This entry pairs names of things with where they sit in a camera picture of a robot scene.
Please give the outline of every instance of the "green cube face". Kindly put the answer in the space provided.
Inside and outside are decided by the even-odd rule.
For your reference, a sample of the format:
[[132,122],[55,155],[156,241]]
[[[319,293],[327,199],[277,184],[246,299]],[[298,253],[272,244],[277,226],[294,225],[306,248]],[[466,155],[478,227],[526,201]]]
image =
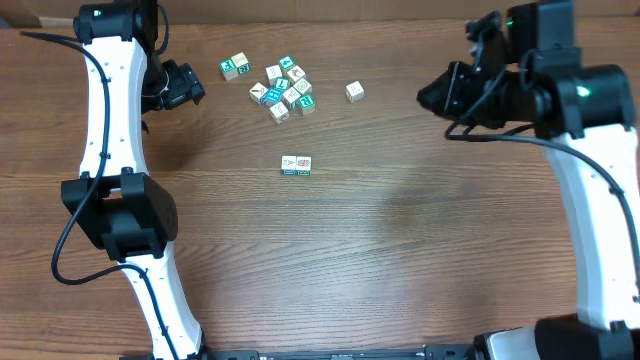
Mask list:
[[229,72],[229,71],[232,71],[235,68],[236,68],[236,66],[233,64],[233,61],[231,61],[231,59],[227,59],[227,60],[225,60],[225,61],[220,63],[220,69],[222,69],[223,72]]
[[250,69],[251,67],[249,66],[249,64],[244,64],[238,68],[238,74],[242,75],[246,72],[249,72]]
[[293,58],[289,55],[283,57],[278,62],[280,63],[280,67],[282,68],[282,70],[285,70],[285,71],[291,69],[296,65],[296,62],[293,61]]
[[291,82],[289,81],[289,79],[278,78],[276,79],[276,84],[273,87],[280,91],[287,91],[290,84]]
[[303,109],[306,109],[308,107],[311,107],[313,105],[315,105],[315,101],[313,100],[313,96],[311,95],[305,95],[303,97],[300,98],[300,100],[298,100],[300,102],[300,107],[302,107]]

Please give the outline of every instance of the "green light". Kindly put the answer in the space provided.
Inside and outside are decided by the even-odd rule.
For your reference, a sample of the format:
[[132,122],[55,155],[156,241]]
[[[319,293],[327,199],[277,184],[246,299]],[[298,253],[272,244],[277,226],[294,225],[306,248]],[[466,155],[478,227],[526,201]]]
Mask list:
[[591,95],[591,90],[587,89],[584,86],[578,86],[577,90],[578,90],[578,96],[580,97],[588,97],[589,95]]

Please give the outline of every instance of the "wooden table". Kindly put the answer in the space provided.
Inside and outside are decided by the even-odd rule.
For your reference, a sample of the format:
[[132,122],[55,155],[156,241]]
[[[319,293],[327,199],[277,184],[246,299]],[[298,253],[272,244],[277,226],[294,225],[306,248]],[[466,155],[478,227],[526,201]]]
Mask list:
[[[578,22],[587,64],[616,63],[640,103],[640,20]],[[374,349],[469,342],[572,312],[575,269],[558,185],[540,149],[459,144],[416,92],[468,60],[461,21],[175,26],[199,106],[150,113],[152,176],[180,217],[177,264],[215,349]],[[224,81],[243,51],[251,72]],[[291,54],[317,100],[276,126],[248,91]],[[60,182],[84,151],[82,57],[0,32],[0,358],[115,359],[150,351],[122,274],[69,287],[49,264],[69,218]],[[365,99],[349,104],[360,80]],[[313,157],[284,177],[280,157]],[[61,271],[111,265],[76,228]]]

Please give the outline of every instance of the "small block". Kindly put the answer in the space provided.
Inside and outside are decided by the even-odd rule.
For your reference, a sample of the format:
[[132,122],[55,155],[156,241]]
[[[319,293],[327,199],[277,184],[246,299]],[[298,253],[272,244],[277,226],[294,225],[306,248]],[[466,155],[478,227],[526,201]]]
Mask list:
[[278,78],[276,79],[276,84],[273,87],[280,91],[287,91],[290,85],[291,85],[291,81],[289,81],[289,79]]
[[267,94],[264,98],[265,104],[271,107],[280,102],[280,100],[282,99],[282,91],[271,88],[269,89],[269,91],[267,91]]
[[282,175],[295,175],[296,174],[296,160],[295,156],[283,156],[282,157]]
[[316,102],[311,94],[301,97],[298,103],[300,104],[302,115],[309,115],[316,111]]
[[238,75],[247,73],[251,69],[251,66],[249,65],[249,60],[247,59],[246,56],[244,56],[244,53],[240,53],[235,56],[232,56],[231,61],[233,61],[233,64],[236,66],[236,68],[238,68]]
[[269,66],[267,68],[267,79],[269,79],[269,85],[276,84],[276,80],[282,77],[282,71],[280,71],[279,65]]
[[282,100],[290,110],[298,106],[298,99],[300,99],[300,93],[295,88],[290,88],[282,94]]
[[292,67],[291,70],[287,71],[287,77],[295,84],[298,80],[306,78],[307,74],[305,74],[304,70],[302,70],[300,66],[296,65]]
[[280,65],[280,70],[282,70],[283,73],[286,73],[287,71],[289,71],[289,69],[296,65],[296,62],[290,55],[287,55],[280,59],[278,61],[278,64]]
[[300,79],[298,82],[293,85],[293,87],[298,90],[300,95],[309,95],[311,94],[311,84],[306,79]]
[[273,105],[269,110],[271,111],[271,117],[278,124],[289,118],[289,110],[287,110],[287,107],[281,102]]
[[302,176],[311,175],[311,158],[308,156],[296,157],[296,174]]
[[262,106],[266,101],[265,95],[267,95],[267,91],[269,91],[269,89],[264,85],[257,83],[251,88],[251,90],[249,90],[249,96],[251,97],[251,100]]
[[236,68],[231,59],[220,62],[220,70],[222,70],[222,75],[227,81],[238,77],[238,68]]
[[360,81],[356,81],[347,85],[347,98],[351,103],[354,103],[364,97],[364,89],[360,85]]

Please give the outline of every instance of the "wood grain surface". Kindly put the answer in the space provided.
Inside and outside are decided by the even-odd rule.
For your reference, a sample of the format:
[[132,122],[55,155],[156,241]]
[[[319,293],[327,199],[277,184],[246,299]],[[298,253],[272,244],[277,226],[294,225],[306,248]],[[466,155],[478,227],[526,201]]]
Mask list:
[[[215,349],[375,349],[469,342],[573,311],[575,269],[558,185],[540,149],[459,144],[415,101],[452,60],[462,21],[176,26],[199,106],[144,117],[151,175],[174,196],[177,265]],[[640,20],[578,23],[587,64],[616,63],[640,103]],[[243,51],[251,72],[224,81]],[[248,97],[291,54],[313,115],[276,126]],[[349,104],[360,80],[365,98]],[[50,273],[69,218],[60,182],[86,137],[82,57],[0,32],[0,358],[116,359],[149,352],[122,274],[69,287]],[[284,177],[282,155],[313,157]],[[111,265],[76,228],[61,271]]]

